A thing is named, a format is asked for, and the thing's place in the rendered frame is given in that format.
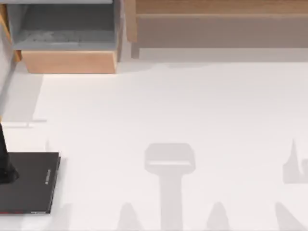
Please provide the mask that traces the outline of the pale wooden drawer front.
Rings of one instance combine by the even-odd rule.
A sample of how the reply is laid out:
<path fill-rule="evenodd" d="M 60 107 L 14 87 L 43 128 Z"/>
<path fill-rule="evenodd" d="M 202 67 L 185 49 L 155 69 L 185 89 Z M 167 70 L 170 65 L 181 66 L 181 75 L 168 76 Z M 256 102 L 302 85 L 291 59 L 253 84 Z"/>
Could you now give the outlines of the pale wooden drawer front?
<path fill-rule="evenodd" d="M 114 74 L 116 51 L 22 51 L 32 74 Z"/>

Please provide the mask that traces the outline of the wooden open shelf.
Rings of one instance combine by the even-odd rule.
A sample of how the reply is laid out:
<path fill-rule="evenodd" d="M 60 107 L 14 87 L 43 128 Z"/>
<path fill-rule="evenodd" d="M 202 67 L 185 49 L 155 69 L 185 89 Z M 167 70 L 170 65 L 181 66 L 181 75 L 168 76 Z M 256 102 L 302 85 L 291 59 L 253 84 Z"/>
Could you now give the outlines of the wooden open shelf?
<path fill-rule="evenodd" d="M 131 55 L 145 49 L 308 48 L 308 0 L 123 0 Z"/>

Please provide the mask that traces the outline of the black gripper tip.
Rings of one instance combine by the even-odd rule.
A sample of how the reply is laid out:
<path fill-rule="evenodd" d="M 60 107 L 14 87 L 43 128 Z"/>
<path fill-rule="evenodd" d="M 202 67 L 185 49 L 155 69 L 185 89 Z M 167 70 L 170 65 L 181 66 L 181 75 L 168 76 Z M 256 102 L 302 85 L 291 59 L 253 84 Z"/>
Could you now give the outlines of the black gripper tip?
<path fill-rule="evenodd" d="M 0 123 L 0 184 L 11 184 L 19 178 L 19 174 L 11 163 L 7 151 L 2 124 Z"/>

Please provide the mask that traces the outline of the wooden cupboard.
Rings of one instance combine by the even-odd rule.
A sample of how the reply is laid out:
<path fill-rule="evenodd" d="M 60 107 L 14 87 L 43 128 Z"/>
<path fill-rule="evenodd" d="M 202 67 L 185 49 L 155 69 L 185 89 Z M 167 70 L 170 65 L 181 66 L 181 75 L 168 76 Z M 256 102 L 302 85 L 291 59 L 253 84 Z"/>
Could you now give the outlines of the wooden cupboard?
<path fill-rule="evenodd" d="M 0 23 L 3 26 L 8 41 L 12 44 L 6 4 L 0 4 Z M 15 62 L 20 62 L 22 60 L 21 51 L 13 50 L 13 58 Z"/>

